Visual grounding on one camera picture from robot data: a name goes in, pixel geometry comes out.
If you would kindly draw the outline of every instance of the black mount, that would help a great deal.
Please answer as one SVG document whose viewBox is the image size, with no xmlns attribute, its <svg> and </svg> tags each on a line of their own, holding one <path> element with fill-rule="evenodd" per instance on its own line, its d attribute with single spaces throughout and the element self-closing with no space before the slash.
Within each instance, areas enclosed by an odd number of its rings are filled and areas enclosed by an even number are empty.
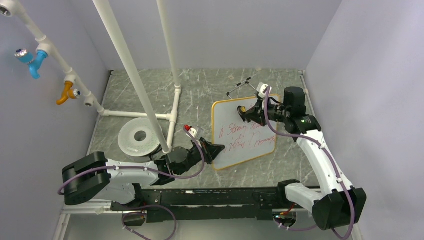
<svg viewBox="0 0 424 240">
<path fill-rule="evenodd" d="M 87 170 L 104 167 L 107 162 L 104 152 L 93 152 L 64 167 L 62 169 L 63 182 Z M 107 170 L 101 170 L 75 179 L 63 189 L 65 204 L 73 206 L 91 200 L 110 183 L 110 178 Z"/>
<path fill-rule="evenodd" d="M 352 198 L 355 210 L 354 223 L 357 224 L 367 200 L 367 195 L 362 188 L 352 188 L 347 191 Z M 344 191 L 326 195 L 312 207 L 312 216 L 316 225 L 321 230 L 349 226 L 351 221 L 351 208 Z"/>
<path fill-rule="evenodd" d="M 143 189 L 142 191 L 146 205 L 156 204 L 167 207 L 179 221 L 219 219 L 272 221 L 276 214 L 273 212 L 274 209 L 288 209 L 292 205 L 291 202 L 279 201 L 276 193 L 276 187 Z M 110 209 L 112 211 L 129 210 L 127 206 L 117 202 L 113 202 Z M 146 219 L 147 223 L 173 220 L 167 211 L 155 207 L 148 209 Z M 139 216 L 138 220 L 134 221 L 128 217 L 124 222 L 127 226 L 141 226 L 144 221 Z"/>
<path fill-rule="evenodd" d="M 255 122 L 262 127 L 266 126 L 265 111 L 262 107 L 264 99 L 259 97 L 256 92 L 257 102 L 247 111 L 244 107 L 237 108 L 238 114 L 244 122 Z M 307 131 L 321 131 L 321 126 L 317 119 L 306 114 L 305 93 L 302 88 L 296 86 L 286 87 L 284 89 L 283 103 L 270 97 L 268 99 L 267 115 L 270 121 L 284 123 L 285 130 L 290 134 L 306 134 Z"/>
<path fill-rule="evenodd" d="M 154 161 L 156 165 L 168 165 L 169 170 L 175 175 L 182 175 L 188 172 L 193 166 L 202 160 L 199 149 L 194 142 L 191 142 L 193 147 L 185 149 L 183 147 L 175 147 L 172 151 L 159 160 Z M 225 145 L 212 144 L 206 141 L 203 137 L 199 143 L 204 155 L 204 161 L 207 164 L 212 164 L 212 161 L 225 149 Z"/>
</svg>

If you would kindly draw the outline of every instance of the tabletop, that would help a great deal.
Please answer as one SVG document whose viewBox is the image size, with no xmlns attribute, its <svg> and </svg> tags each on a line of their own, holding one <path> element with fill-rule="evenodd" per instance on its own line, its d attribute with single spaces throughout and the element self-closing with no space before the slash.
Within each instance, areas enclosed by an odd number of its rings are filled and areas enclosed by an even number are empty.
<svg viewBox="0 0 424 240">
<path fill-rule="evenodd" d="M 180 69 L 181 96 L 178 118 L 172 146 L 191 148 L 192 143 L 185 136 L 183 126 L 195 125 L 204 129 L 203 138 L 212 141 L 211 107 L 214 102 L 228 100 L 227 92 L 237 83 L 251 77 L 251 84 L 257 87 L 263 82 L 272 87 L 273 94 L 283 97 L 286 87 L 304 88 L 296 69 Z M 174 100 L 174 82 L 170 69 L 143 69 L 139 71 L 148 92 L 153 109 L 157 114 L 171 113 Z M 231 94 L 233 98 L 252 97 L 255 90 L 245 85 Z M 105 93 L 103 106 L 111 111 L 143 113 L 143 106 L 125 70 L 112 72 Z M 93 135 L 92 152 L 104 152 L 106 158 L 122 162 L 134 162 L 118 146 L 118 133 L 133 118 L 100 117 Z M 169 122 L 159 120 L 165 136 Z M 283 123 L 278 124 L 284 130 Z M 162 153 L 154 156 L 160 158 Z M 189 176 L 200 169 L 200 163 L 183 176 Z M 300 147 L 289 137 L 277 137 L 275 151 L 271 154 L 229 167 L 214 170 L 206 165 L 203 172 L 190 179 L 177 179 L 164 186 L 146 188 L 192 189 L 192 188 L 243 188 L 276 187 L 278 182 L 296 179 L 307 187 L 319 186 L 312 167 Z"/>
</svg>

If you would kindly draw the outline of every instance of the whiteboard frame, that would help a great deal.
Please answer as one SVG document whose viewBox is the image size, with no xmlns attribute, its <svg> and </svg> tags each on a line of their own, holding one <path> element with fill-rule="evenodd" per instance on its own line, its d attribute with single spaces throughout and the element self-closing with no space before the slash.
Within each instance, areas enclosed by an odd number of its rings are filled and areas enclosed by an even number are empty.
<svg viewBox="0 0 424 240">
<path fill-rule="evenodd" d="M 281 97 L 280 97 L 280 95 L 278 95 L 278 94 L 271 94 L 271 95 L 269 95 L 270 97 L 278 97 L 278 99 L 280 100 L 281 99 Z M 216 102 L 214 102 L 213 103 L 213 105 L 212 105 L 212 108 L 211 108 L 211 111 L 212 111 L 212 117 L 211 117 L 211 125 L 212 125 L 212 143 L 213 144 L 215 144 L 215 138 L 214 138 L 214 108 L 215 108 L 215 106 L 217 105 L 217 104 L 222 104 L 222 103 L 228 103 L 228 102 L 234 102 L 234 101 L 240 101 L 240 100 L 248 100 L 248 99 L 256 99 L 256 97 L 255 96 L 249 96 L 249 97 L 242 97 L 242 98 L 235 98 L 235 99 L 228 99 L 228 100 L 222 100 L 222 101 L 216 101 Z M 262 155 L 259 155 L 259 156 L 256 156 L 256 157 L 252 157 L 252 158 L 249 158 L 249 159 L 247 159 L 247 160 L 244 160 L 244 161 L 241 161 L 241 162 L 238 162 L 238 163 L 235 163 L 235 164 L 232 164 L 232 165 L 228 165 L 228 166 L 226 166 L 226 167 L 222 167 L 222 168 L 215 168 L 215 163 L 214 162 L 212 162 L 212 168 L 215 170 L 215 171 L 219 171 L 219 170 L 223 170 L 223 169 L 227 169 L 227 168 L 230 168 L 230 167 L 233 167 L 233 166 L 235 166 L 235 165 L 239 165 L 239 164 L 242 164 L 242 163 L 245 163 L 245 162 L 247 162 L 247 161 L 250 161 L 250 160 L 253 160 L 253 159 L 257 159 L 257 158 L 260 158 L 260 157 L 263 157 L 263 156 L 266 156 L 266 155 L 269 155 L 269 154 L 272 154 L 275 150 L 276 150 L 276 148 L 277 148 L 277 138 L 275 138 L 275 143 L 274 143 L 274 149 L 272 150 L 272 151 L 270 151 L 270 152 L 268 152 L 268 153 L 265 153 L 265 154 L 262 154 Z"/>
</svg>

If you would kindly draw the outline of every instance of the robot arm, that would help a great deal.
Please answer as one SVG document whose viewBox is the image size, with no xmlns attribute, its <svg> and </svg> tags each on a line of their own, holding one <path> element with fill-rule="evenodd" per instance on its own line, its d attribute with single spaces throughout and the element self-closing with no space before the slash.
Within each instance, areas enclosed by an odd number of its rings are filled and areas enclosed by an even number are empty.
<svg viewBox="0 0 424 240">
<path fill-rule="evenodd" d="M 315 172 L 321 193 L 303 186 L 298 180 L 282 181 L 278 184 L 278 197 L 283 202 L 300 205 L 312 213 L 317 226 L 322 230 L 347 226 L 350 224 L 350 206 L 341 182 L 347 188 L 352 199 L 355 212 L 355 223 L 359 221 L 367 196 L 362 188 L 354 188 L 353 184 L 340 170 L 337 163 L 329 159 L 323 148 L 333 158 L 327 148 L 324 133 L 314 116 L 306 114 L 305 93 L 300 87 L 287 87 L 284 90 L 283 102 L 268 99 L 265 112 L 265 90 L 269 86 L 260 83 L 256 89 L 257 102 L 251 109 L 239 106 L 237 111 L 245 122 L 255 122 L 266 126 L 265 114 L 270 121 L 282 122 L 290 137 L 300 146 Z"/>
<path fill-rule="evenodd" d="M 211 164 L 224 145 L 212 144 L 202 138 L 203 130 L 199 127 L 184 126 L 192 139 L 201 147 L 204 161 Z M 107 159 L 104 152 L 94 152 L 66 166 L 62 170 L 63 182 L 85 171 L 96 170 L 76 178 L 63 189 L 65 204 L 79 205 L 91 199 L 110 200 L 127 207 L 140 207 L 144 198 L 142 187 L 162 186 L 175 181 L 175 175 L 182 175 L 202 160 L 196 144 L 185 149 L 175 147 L 171 153 L 159 160 L 147 163 L 120 162 Z"/>
</svg>

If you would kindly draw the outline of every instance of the cable clip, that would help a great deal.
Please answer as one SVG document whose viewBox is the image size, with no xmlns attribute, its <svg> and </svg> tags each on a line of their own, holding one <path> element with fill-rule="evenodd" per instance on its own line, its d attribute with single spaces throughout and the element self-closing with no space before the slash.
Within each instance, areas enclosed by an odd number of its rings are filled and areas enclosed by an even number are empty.
<svg viewBox="0 0 424 240">
<path fill-rule="evenodd" d="M 319 149 L 322 150 L 322 149 L 325 149 L 326 147 L 327 147 L 327 143 L 324 142 L 324 143 L 321 144 L 321 146 L 319 147 Z"/>
</svg>

